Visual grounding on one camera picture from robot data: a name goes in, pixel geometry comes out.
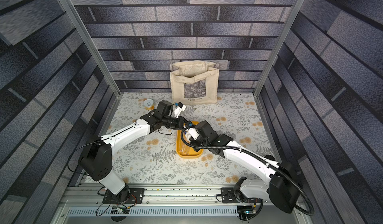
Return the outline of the right controller board green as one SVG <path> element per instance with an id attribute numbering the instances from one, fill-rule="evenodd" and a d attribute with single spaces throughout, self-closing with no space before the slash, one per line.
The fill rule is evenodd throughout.
<path id="1" fill-rule="evenodd" d="M 249 221 L 257 216 L 256 205 L 237 206 L 237 218 L 241 221 Z"/>

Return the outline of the beige canvas tote bag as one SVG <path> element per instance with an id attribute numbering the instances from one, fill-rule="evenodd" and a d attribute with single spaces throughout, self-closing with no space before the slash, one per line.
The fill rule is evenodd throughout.
<path id="1" fill-rule="evenodd" d="M 192 60 L 170 64 L 172 100 L 186 105 L 217 103 L 219 64 Z"/>

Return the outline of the aluminium mounting rail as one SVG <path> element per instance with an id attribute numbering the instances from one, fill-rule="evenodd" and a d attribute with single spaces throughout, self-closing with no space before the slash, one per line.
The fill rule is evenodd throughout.
<path id="1" fill-rule="evenodd" d="M 132 208 L 120 223 L 109 215 L 114 204 L 103 204 L 101 185 L 85 183 L 66 189 L 52 220 L 53 224 L 241 224 L 237 206 L 256 205 L 257 216 L 245 224 L 309 224 L 310 217 L 294 210 L 276 208 L 270 200 L 258 204 L 224 204 L 217 200 L 221 188 L 231 185 L 131 184 L 144 188 L 141 204 Z"/>

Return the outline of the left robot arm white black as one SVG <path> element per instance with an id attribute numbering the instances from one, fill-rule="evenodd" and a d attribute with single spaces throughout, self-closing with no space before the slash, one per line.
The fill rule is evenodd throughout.
<path id="1" fill-rule="evenodd" d="M 132 124 L 107 135 L 91 137 L 82 148 L 78 164 L 92 178 L 106 188 L 104 203 L 125 204 L 134 195 L 128 184 L 113 170 L 112 156 L 131 142 L 162 127 L 181 130 L 187 122 L 181 113 L 186 105 L 181 102 L 159 102 L 156 109 L 141 116 Z"/>

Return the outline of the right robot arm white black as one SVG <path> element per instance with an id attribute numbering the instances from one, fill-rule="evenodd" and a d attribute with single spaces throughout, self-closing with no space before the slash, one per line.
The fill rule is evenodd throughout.
<path id="1" fill-rule="evenodd" d="M 260 186 L 248 178 L 237 181 L 234 191 L 241 202 L 253 198 L 269 199 L 281 211 L 292 213 L 300 193 L 290 181 L 272 169 L 275 167 L 298 184 L 297 175 L 289 162 L 279 163 L 270 155 L 262 157 L 255 154 L 231 137 L 217 134 L 207 121 L 197 125 L 188 124 L 184 134 L 188 143 L 195 146 L 196 150 L 202 147 L 214 155 L 236 162 L 264 182 Z"/>

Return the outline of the yellow plastic tray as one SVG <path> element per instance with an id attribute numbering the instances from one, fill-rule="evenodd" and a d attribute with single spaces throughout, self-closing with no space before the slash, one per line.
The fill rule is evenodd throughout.
<path id="1" fill-rule="evenodd" d="M 182 133 L 181 130 L 177 131 L 177 144 L 176 144 L 176 152 L 177 154 L 183 158 L 183 159 L 196 159 L 199 158 L 203 150 L 199 150 L 196 152 L 193 148 L 187 146 L 182 140 L 181 140 L 181 135 L 183 135 L 184 138 L 185 135 Z"/>

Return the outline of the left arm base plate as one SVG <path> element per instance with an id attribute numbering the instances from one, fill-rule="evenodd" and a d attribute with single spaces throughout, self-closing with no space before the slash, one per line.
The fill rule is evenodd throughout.
<path id="1" fill-rule="evenodd" d="M 120 194 L 115 195 L 111 191 L 106 190 L 102 203 L 115 205 L 141 204 L 144 191 L 144 188 L 124 188 Z"/>

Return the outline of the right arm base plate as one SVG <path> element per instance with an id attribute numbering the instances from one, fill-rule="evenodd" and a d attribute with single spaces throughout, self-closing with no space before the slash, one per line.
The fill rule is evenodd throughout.
<path id="1" fill-rule="evenodd" d="M 224 204 L 258 204 L 263 200 L 259 198 L 247 198 L 240 191 L 236 191 L 234 188 L 221 188 L 220 194 L 216 195 L 219 202 Z"/>

